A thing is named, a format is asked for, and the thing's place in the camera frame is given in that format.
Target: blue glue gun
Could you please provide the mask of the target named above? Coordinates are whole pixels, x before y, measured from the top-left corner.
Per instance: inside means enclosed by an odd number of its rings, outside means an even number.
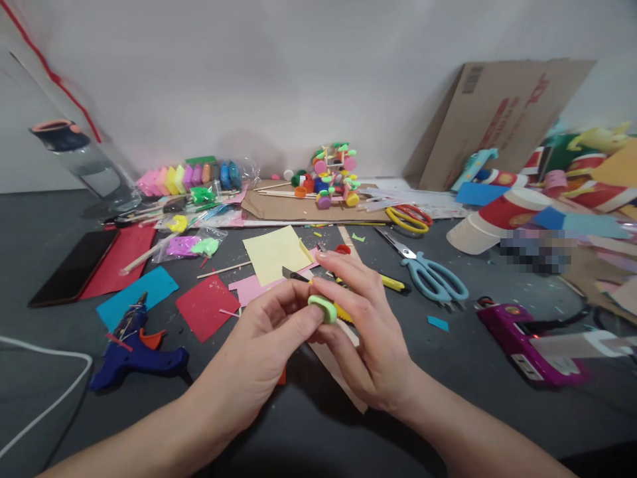
[[[111,343],[104,352],[104,365],[91,377],[88,389],[92,392],[120,385],[132,370],[166,377],[181,376],[187,385],[192,384],[186,369],[190,358],[186,349],[179,347],[172,352],[156,351],[163,332],[144,335],[148,320],[146,296],[144,293],[131,306],[113,334],[107,336]]]
[[[228,171],[228,164],[223,161],[221,163],[221,189],[223,189],[224,191],[229,191],[230,189],[232,189],[232,186],[230,184],[230,173]]]

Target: water bottle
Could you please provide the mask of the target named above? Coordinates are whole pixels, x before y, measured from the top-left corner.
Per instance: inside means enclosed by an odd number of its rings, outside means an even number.
[[[40,123],[29,131],[53,151],[62,165],[112,212],[126,212],[141,202],[141,195],[113,162],[72,121],[56,119]]]

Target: scissors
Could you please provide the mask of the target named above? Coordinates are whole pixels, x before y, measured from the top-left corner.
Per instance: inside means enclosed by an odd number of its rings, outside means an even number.
[[[469,297],[469,291],[452,271],[437,262],[425,259],[422,252],[414,254],[405,244],[401,244],[381,228],[374,229],[404,257],[400,265],[409,268],[411,280],[422,295],[445,306],[450,312],[454,311],[452,301],[460,310],[464,310],[463,301]]]
[[[416,234],[428,232],[429,227],[433,225],[433,220],[426,212],[411,204],[391,206],[385,209],[385,212],[396,225],[408,231],[415,232]]]

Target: hand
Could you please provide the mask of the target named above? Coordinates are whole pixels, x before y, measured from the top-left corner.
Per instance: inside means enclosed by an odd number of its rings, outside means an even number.
[[[223,347],[186,393],[190,406],[212,409],[210,423],[232,439],[256,418],[285,363],[322,322],[307,299],[310,284],[285,281],[245,308]]]
[[[380,275],[350,256],[317,254],[327,270],[350,290],[321,278],[313,285],[352,316],[360,334],[358,350],[340,327],[321,325],[313,339],[326,343],[352,391],[369,406],[396,413],[415,394],[415,377],[422,371],[407,352],[398,320],[391,312]]]

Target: black smartphone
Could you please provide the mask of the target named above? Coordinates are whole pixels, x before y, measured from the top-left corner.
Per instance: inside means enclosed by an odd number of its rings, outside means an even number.
[[[75,302],[119,235],[117,229],[88,232],[29,301],[29,307]]]

